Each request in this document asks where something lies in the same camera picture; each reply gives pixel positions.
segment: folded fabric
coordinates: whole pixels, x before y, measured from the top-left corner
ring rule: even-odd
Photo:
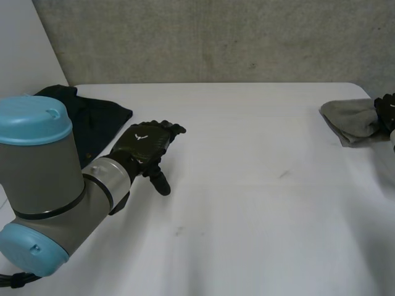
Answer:
[[[372,99],[331,101],[321,106],[320,113],[344,147],[388,141],[388,133],[380,129],[373,102]]]
[[[81,168],[97,157],[119,132],[133,112],[114,102],[77,96],[77,88],[54,85],[36,96],[61,101],[73,123],[73,135]]]

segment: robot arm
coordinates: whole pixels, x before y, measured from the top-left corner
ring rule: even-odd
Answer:
[[[132,125],[109,155],[81,172],[71,131],[57,100],[0,101],[0,183],[16,217],[0,232],[0,251],[36,277],[55,273],[107,215],[121,210],[138,175],[168,195],[158,164],[175,136],[186,132],[167,121]]]

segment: gray wall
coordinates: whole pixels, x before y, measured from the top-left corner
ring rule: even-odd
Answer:
[[[34,0],[70,84],[348,81],[395,92],[393,0]]]

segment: white wall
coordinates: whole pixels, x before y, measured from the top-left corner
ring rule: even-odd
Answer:
[[[0,98],[67,84],[30,0],[0,0]],[[0,207],[6,200],[0,187]]]

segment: black cable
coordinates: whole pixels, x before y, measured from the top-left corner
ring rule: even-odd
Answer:
[[[12,276],[0,274],[0,288],[11,287],[13,289],[22,288],[25,284],[41,279],[33,273],[15,273]]]

